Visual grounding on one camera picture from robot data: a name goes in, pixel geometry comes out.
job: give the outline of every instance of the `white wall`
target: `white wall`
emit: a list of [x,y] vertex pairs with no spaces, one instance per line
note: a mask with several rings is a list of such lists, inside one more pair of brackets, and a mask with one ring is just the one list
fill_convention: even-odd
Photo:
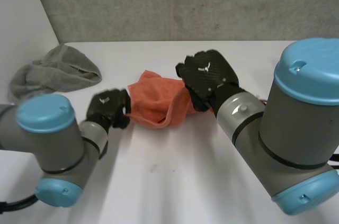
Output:
[[14,73],[57,44],[40,0],[0,0],[0,103]]

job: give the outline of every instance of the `small button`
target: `small button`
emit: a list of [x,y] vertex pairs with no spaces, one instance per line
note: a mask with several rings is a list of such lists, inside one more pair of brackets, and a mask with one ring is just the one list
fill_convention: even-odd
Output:
[[239,107],[239,112],[240,113],[246,113],[248,111],[248,107],[246,105],[241,105]]

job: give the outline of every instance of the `black band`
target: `black band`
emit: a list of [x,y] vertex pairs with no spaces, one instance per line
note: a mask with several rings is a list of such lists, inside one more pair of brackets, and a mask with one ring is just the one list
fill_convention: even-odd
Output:
[[310,169],[320,168],[320,167],[326,165],[326,163],[327,163],[327,162],[324,162],[324,163],[315,164],[315,165],[304,165],[304,164],[298,164],[298,163],[290,162],[289,160],[281,158],[280,156],[276,155],[274,152],[269,150],[269,148],[263,142],[263,140],[260,136],[260,132],[258,133],[258,139],[259,139],[259,143],[260,143],[261,147],[265,150],[265,152],[268,155],[270,155],[273,159],[275,159],[276,161],[278,161],[281,164],[284,164],[286,166],[297,168],[297,169],[308,169],[308,170],[310,170]]
[[45,170],[42,168],[42,171],[44,171],[47,174],[51,174],[51,175],[57,175],[57,174],[61,174],[67,171],[70,171],[71,169],[75,168],[77,165],[80,164],[80,162],[83,160],[83,158],[85,157],[85,151],[82,154],[82,156],[80,157],[80,159],[78,161],[76,161],[73,165],[65,168],[65,169],[61,169],[61,170],[57,170],[57,171],[49,171],[49,170]]
[[88,139],[88,138],[85,138],[85,137],[83,137],[83,140],[86,141],[87,143],[90,143],[97,150],[97,152],[100,154],[100,148],[99,148],[99,146],[97,146],[96,143],[94,143],[91,139]]
[[240,134],[240,132],[243,130],[243,128],[245,128],[249,123],[253,122],[254,120],[262,117],[264,114],[264,111],[259,112],[259,113],[255,113],[253,115],[251,115],[250,117],[247,117],[245,119],[245,121],[243,121],[238,128],[234,131],[233,136],[232,136],[232,143],[235,146],[235,142],[237,141],[237,138]]

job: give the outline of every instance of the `cloth fold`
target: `cloth fold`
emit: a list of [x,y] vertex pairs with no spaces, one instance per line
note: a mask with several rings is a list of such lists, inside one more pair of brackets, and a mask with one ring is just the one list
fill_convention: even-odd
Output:
[[187,114],[197,113],[182,80],[163,78],[146,70],[128,89],[132,107],[129,116],[149,128],[177,126]]
[[20,104],[40,94],[87,88],[101,79],[99,69],[83,53],[61,44],[15,73],[8,86],[8,99]]

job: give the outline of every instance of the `light blue end cap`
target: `light blue end cap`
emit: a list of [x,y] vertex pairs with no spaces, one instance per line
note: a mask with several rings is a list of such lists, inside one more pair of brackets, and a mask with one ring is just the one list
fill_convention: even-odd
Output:
[[285,48],[274,81],[287,95],[316,105],[339,105],[339,39],[311,38]]
[[68,127],[75,119],[68,98],[46,94],[31,98],[19,106],[16,121],[21,128],[35,133],[52,133]]
[[54,178],[43,178],[35,187],[36,197],[53,207],[71,207],[82,193],[78,185]]
[[310,210],[333,197],[339,191],[339,175],[331,170],[294,185],[272,200],[288,215]]

